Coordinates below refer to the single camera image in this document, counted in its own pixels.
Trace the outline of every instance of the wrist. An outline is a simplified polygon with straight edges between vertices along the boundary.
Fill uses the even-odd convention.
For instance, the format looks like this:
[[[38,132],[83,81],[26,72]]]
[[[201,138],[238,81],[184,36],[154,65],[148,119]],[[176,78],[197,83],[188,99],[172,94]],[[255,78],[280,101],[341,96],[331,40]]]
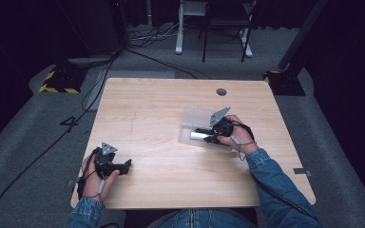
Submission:
[[[95,201],[98,201],[98,202],[102,203],[102,200],[100,199],[99,195],[96,195],[96,196],[83,196],[83,198],[88,198],[88,199],[95,200]]]
[[[242,145],[240,147],[240,152],[248,155],[251,154],[252,152],[256,151],[257,149],[259,149],[259,147],[257,146],[256,142],[252,142],[252,143],[248,143],[246,145]]]

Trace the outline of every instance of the wire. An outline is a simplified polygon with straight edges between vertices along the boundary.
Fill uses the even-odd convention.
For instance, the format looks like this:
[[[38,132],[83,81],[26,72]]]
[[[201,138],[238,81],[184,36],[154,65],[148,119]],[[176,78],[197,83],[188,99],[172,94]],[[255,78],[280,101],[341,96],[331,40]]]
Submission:
[[[289,199],[279,195],[278,193],[274,192],[273,190],[271,190],[270,188],[268,188],[266,185],[264,185],[262,182],[260,182],[256,177],[254,177],[253,174],[251,174],[253,176],[254,181],[259,184],[259,186],[261,188],[263,188],[263,190],[265,190],[266,192],[268,192],[269,194],[271,194],[272,196],[276,197],[278,200],[286,203],[287,205],[291,206],[292,208],[296,209],[297,211],[299,211],[301,214],[308,216],[310,218],[313,218],[314,220],[316,220],[319,223],[319,220],[317,217],[311,215],[310,213],[308,213],[306,210],[304,210],[302,207],[300,207],[299,205],[295,204],[294,202],[290,201]]]
[[[81,63],[78,63],[78,60],[76,58],[75,59],[67,59],[67,60],[71,64],[75,65],[78,68],[84,68],[84,67],[92,68],[92,67],[99,67],[99,66],[102,66],[102,65],[109,64],[112,60],[112,57],[109,57],[109,58],[104,59],[104,60],[99,60],[99,61],[89,60],[88,62],[81,62]]]
[[[91,173],[89,173],[88,175],[87,175],[87,177],[85,178],[85,180],[87,180],[92,174],[94,174],[96,172],[96,170],[94,170],[93,172],[91,172]]]
[[[244,156],[244,158],[242,158],[242,157],[241,157],[241,152],[240,152],[240,151],[241,151],[241,146],[242,146],[242,145],[247,145],[247,144],[253,144],[253,143],[254,143],[254,144],[257,144],[257,142],[248,142],[248,143],[244,143],[244,144],[241,144],[241,143],[240,143],[240,144],[238,144],[238,146],[239,146],[239,151],[238,151],[238,153],[239,153],[239,158],[240,158],[240,160],[241,160],[241,161],[244,161],[244,160],[245,160],[245,156]]]
[[[111,63],[109,64],[108,68],[106,69],[106,75],[108,73],[109,68],[111,67],[111,65],[114,63],[115,58],[112,59]],[[97,95],[95,97],[95,99],[93,100],[93,102],[90,104],[90,106],[76,119],[75,122],[73,122],[65,131],[64,133],[62,133],[43,153],[41,153],[37,158],[35,158],[26,168],[24,168],[22,170],[22,172],[20,172],[11,182],[10,184],[8,184],[8,186],[4,189],[4,191],[0,194],[0,200],[1,198],[4,197],[4,195],[8,192],[8,190],[13,186],[13,184],[19,180],[23,174],[26,173],[26,171],[28,171],[37,161],[39,161],[44,155],[47,154],[47,152],[49,152],[49,150],[56,144],[58,143],[60,140],[62,140],[62,138],[64,138],[64,136],[67,134],[67,132],[74,126],[76,125],[85,115],[86,113],[91,109],[91,107],[93,106],[94,102],[97,100],[99,96]]]
[[[152,60],[152,61],[154,61],[154,62],[156,62],[156,63],[162,64],[162,65],[165,65],[165,66],[168,66],[168,67],[175,68],[175,69],[177,69],[177,70],[179,70],[179,71],[182,71],[182,72],[184,72],[184,73],[186,73],[186,74],[190,75],[190,76],[191,76],[191,77],[193,77],[194,79],[198,79],[198,77],[196,77],[195,75],[193,75],[191,72],[188,72],[188,71],[186,71],[186,70],[183,70],[183,69],[180,69],[180,68],[179,68],[179,67],[182,67],[182,68],[188,68],[188,67],[185,67],[185,66],[178,66],[178,65],[171,64],[171,63],[168,63],[168,62],[163,61],[163,60],[155,59],[155,58],[149,57],[149,56],[147,56],[147,55],[144,55],[144,54],[142,54],[142,53],[139,53],[139,52],[137,52],[137,51],[131,50],[131,49],[129,49],[129,48],[126,48],[126,50],[127,50],[127,51],[129,51],[129,52],[131,52],[131,53],[133,53],[133,54],[136,54],[136,55],[139,55],[139,56],[145,57],[146,59]],[[204,73],[202,73],[202,72],[201,72],[201,74],[205,75],[208,79],[211,79],[211,78],[210,78],[209,76],[207,76],[206,74],[204,74]]]
[[[147,48],[151,45],[153,45],[155,42],[157,41],[163,41],[166,40],[168,38],[170,38],[171,36],[175,36],[178,33],[173,33],[173,34],[168,34],[170,31],[173,31],[175,29],[178,28],[179,23],[175,24],[173,27],[171,28],[163,28],[161,30],[165,30],[165,32],[160,33],[160,31],[156,31],[155,34],[151,34],[151,32],[153,31],[153,29],[150,30],[150,32],[148,32],[146,35],[142,35],[140,31],[130,31],[133,32],[135,35],[135,32],[138,32],[141,34],[141,36],[134,36],[134,37],[129,37],[130,41],[139,41],[139,40],[143,40],[142,43],[140,45],[129,45],[129,48]]]
[[[84,108],[84,103],[85,103],[85,99],[86,99],[86,97],[87,97],[87,95],[88,94],[90,94],[91,93],[91,91],[93,91],[93,89],[96,87],[96,85],[97,84],[99,84],[100,82],[102,82],[102,86],[101,86],[101,88],[103,87],[103,83],[106,81],[106,77],[103,79],[103,73],[104,73],[104,71],[105,71],[105,69],[106,69],[106,67],[107,67],[107,65],[105,65],[105,67],[102,69],[102,73],[101,73],[101,76],[100,76],[100,79],[99,80],[97,80],[97,82],[96,82],[96,84],[94,84],[94,86],[88,91],[88,93],[85,95],[85,97],[83,98],[83,100],[82,100],[82,109],[84,110],[84,111],[87,111],[87,109],[86,108]]]

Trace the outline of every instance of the black cable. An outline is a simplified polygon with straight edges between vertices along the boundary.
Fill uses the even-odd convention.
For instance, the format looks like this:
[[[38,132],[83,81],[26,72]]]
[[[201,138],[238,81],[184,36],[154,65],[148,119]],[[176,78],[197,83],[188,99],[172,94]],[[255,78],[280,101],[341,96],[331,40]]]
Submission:
[[[239,151],[238,151],[238,153],[239,153],[239,159],[241,160],[241,161],[244,161],[245,160],[245,156],[242,158],[241,157],[241,152],[240,152],[240,150],[241,150],[241,146],[242,145],[247,145],[247,144],[257,144],[257,142],[248,142],[248,143],[244,143],[244,144],[238,144],[238,146],[239,146]]]
[[[96,82],[96,84],[94,84],[94,86],[88,91],[88,93],[85,95],[85,97],[83,98],[83,100],[82,100],[82,109],[84,110],[84,111],[87,111],[87,109],[86,108],[84,108],[84,106],[83,106],[83,104],[85,103],[85,99],[86,99],[86,97],[87,97],[87,95],[88,94],[90,94],[91,93],[91,91],[93,91],[93,89],[96,87],[96,85],[97,84],[99,84],[100,82],[102,82],[102,84],[106,81],[106,77],[103,79],[103,75],[104,75],[104,71],[105,71],[105,69],[106,69],[106,67],[107,67],[107,65],[102,69],[102,73],[101,73],[101,76],[100,76],[100,79],[99,80],[97,80],[97,82]]]
[[[266,192],[268,192],[269,194],[271,194],[272,196],[276,197],[278,200],[286,203],[287,205],[291,206],[292,208],[296,209],[297,211],[299,211],[301,214],[308,216],[314,220],[316,220],[319,223],[319,220],[317,217],[311,215],[310,213],[308,213],[306,210],[304,210],[302,207],[298,206],[297,204],[295,204],[294,202],[290,201],[289,199],[279,195],[278,193],[274,192],[273,190],[271,190],[270,188],[268,188],[267,186],[265,186],[263,183],[261,183],[256,177],[254,177],[253,174],[251,174],[253,176],[254,181]]]
[[[186,71],[186,70],[183,70],[183,69],[180,69],[180,68],[179,68],[179,67],[184,67],[184,66],[178,66],[178,65],[175,65],[175,64],[170,64],[170,63],[168,63],[168,62],[166,62],[166,61],[163,61],[163,60],[159,60],[159,59],[155,59],[155,58],[149,57],[149,56],[147,56],[147,55],[144,55],[144,54],[142,54],[142,53],[136,52],[136,51],[131,50],[131,49],[129,49],[129,48],[126,48],[126,50],[127,50],[127,51],[129,51],[129,52],[131,52],[131,53],[137,54],[137,55],[139,55],[139,56],[145,57],[146,59],[152,60],[152,61],[154,61],[154,62],[156,62],[156,63],[162,64],[162,65],[165,65],[165,66],[167,66],[167,67],[175,68],[175,69],[177,69],[177,70],[179,70],[179,71],[182,71],[182,72],[184,72],[184,73],[186,73],[186,74],[190,75],[190,76],[191,76],[191,77],[193,77],[194,79],[198,79],[198,77],[196,77],[195,75],[193,75],[191,72],[188,72],[188,71]]]
[[[90,156],[88,156],[88,159],[87,159],[87,163],[86,163],[86,166],[85,166],[85,169],[83,170],[83,173],[82,173],[82,179],[84,180],[87,180],[88,177],[90,177],[91,174],[93,174],[94,172],[90,173],[87,175],[87,177],[85,177],[86,173],[87,173],[87,170],[88,170],[88,167],[90,166],[90,162],[91,162],[91,159],[93,158],[93,155],[94,155],[94,150],[93,152],[91,152]]]
[[[212,80],[212,78],[211,78],[211,77],[209,77],[207,74],[205,74],[205,73],[203,73],[203,72],[201,72],[201,71],[199,71],[199,70],[197,70],[197,69],[190,68],[190,67],[186,67],[186,66],[181,66],[181,65],[172,64],[172,63],[169,63],[169,62],[165,62],[165,61],[163,61],[163,60],[160,60],[160,61],[162,61],[162,62],[164,62],[164,63],[167,63],[167,64],[169,64],[169,65],[175,66],[175,67],[181,67],[181,68],[186,68],[186,69],[190,69],[190,70],[196,71],[196,72],[200,73],[201,75],[205,76],[207,79]]]
[[[153,29],[152,29],[150,32],[148,32],[145,35],[142,35],[139,37],[129,37],[129,40],[131,40],[131,41],[138,41],[138,40],[142,39],[142,43],[140,45],[131,44],[128,47],[129,48],[147,48],[147,47],[153,45],[154,43],[156,43],[157,41],[163,41],[163,40],[170,38],[171,36],[177,35],[177,33],[167,35],[168,32],[174,31],[177,28],[178,28],[178,24],[174,25],[171,28],[163,28],[161,30],[157,30],[154,34],[151,34],[151,32],[153,31]]]
[[[91,173],[89,173],[88,175],[87,175],[87,177],[85,178],[85,180],[87,180],[92,174],[94,174],[96,172],[96,170],[94,170],[93,172],[91,172]]]
[[[93,67],[99,67],[102,65],[106,65],[109,64],[111,62],[113,57],[109,57],[108,59],[104,59],[104,60],[100,60],[100,61],[90,61],[87,63],[76,63],[76,62],[72,62],[72,59],[67,59],[71,64],[75,65],[77,68],[85,68],[85,67],[89,67],[89,68],[93,68]]]
[[[170,30],[171,28],[159,28],[159,30],[164,30],[165,32],[167,32],[168,30]],[[143,37],[146,36],[150,36],[152,31],[154,31],[153,28],[150,29],[140,29],[140,30],[130,30],[128,33],[133,34],[133,36],[129,36],[129,39],[131,40],[137,40],[137,39],[141,39]]]
[[[108,68],[106,69],[106,75],[108,73],[109,68],[111,67],[111,65],[114,63],[115,58],[112,59],[111,64],[108,66]],[[26,171],[28,171],[37,161],[39,161],[44,155],[47,154],[47,152],[49,152],[49,150],[56,144],[58,143],[60,140],[62,140],[62,138],[64,138],[64,136],[67,134],[67,132],[74,126],[76,125],[88,112],[89,109],[91,109],[91,107],[93,106],[94,102],[97,100],[99,96],[97,95],[96,98],[94,99],[94,101],[90,104],[90,106],[76,119],[75,122],[73,122],[65,131],[64,133],[62,133],[43,153],[41,153],[36,159],[34,159],[26,168],[24,168],[22,170],[22,172],[20,172],[11,182],[10,184],[4,189],[4,191],[0,194],[0,200],[1,198],[4,197],[4,195],[8,192],[8,190],[13,186],[13,184],[19,180],[23,174],[26,173]]]

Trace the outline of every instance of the gray carpet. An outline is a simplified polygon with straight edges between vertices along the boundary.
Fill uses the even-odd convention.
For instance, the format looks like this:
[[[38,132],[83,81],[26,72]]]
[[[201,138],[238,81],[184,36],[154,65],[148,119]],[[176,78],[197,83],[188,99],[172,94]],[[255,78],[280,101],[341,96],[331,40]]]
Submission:
[[[185,33],[182,55],[174,53],[175,36],[135,50],[189,67],[191,69],[185,70],[200,79],[261,80],[264,71],[278,68],[278,62],[297,31],[253,30],[250,45],[254,57],[246,58],[244,63],[240,61],[239,45],[226,47],[220,44],[209,46],[206,62],[202,63],[202,40],[198,40],[198,34],[195,29]],[[103,66],[88,72],[81,94],[38,92],[51,68],[42,69],[30,81],[34,96],[0,134],[0,193],[64,133],[67,127],[60,122],[83,113],[82,107],[86,104],[82,102],[87,103],[87,92],[97,82]],[[192,78],[187,73],[128,51],[122,52],[111,70],[173,71],[175,78]],[[317,217],[324,227],[365,227],[364,187],[313,96],[312,79],[306,70],[299,78],[307,96],[276,97],[276,100],[299,157],[312,174],[309,181],[317,197]],[[0,227],[67,226],[72,190],[68,181],[77,178],[94,118],[95,112],[88,112],[79,125],[74,126],[10,188],[0,200]],[[114,221],[123,224],[124,219],[124,211],[105,210],[100,224]],[[259,213],[259,227],[264,226],[263,216]]]

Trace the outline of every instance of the jacket sleeve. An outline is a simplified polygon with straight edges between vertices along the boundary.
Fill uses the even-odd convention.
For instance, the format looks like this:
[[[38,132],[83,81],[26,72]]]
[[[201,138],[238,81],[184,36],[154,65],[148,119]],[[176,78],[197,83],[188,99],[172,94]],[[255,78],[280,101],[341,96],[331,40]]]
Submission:
[[[97,227],[100,215],[103,211],[103,205],[91,198],[81,198],[69,215],[69,228]]]
[[[319,222],[312,218],[315,216],[313,206],[264,149],[257,149],[245,158],[255,179],[310,215],[300,213],[298,209],[272,195],[257,182],[260,208],[266,216],[268,227],[320,227]]]

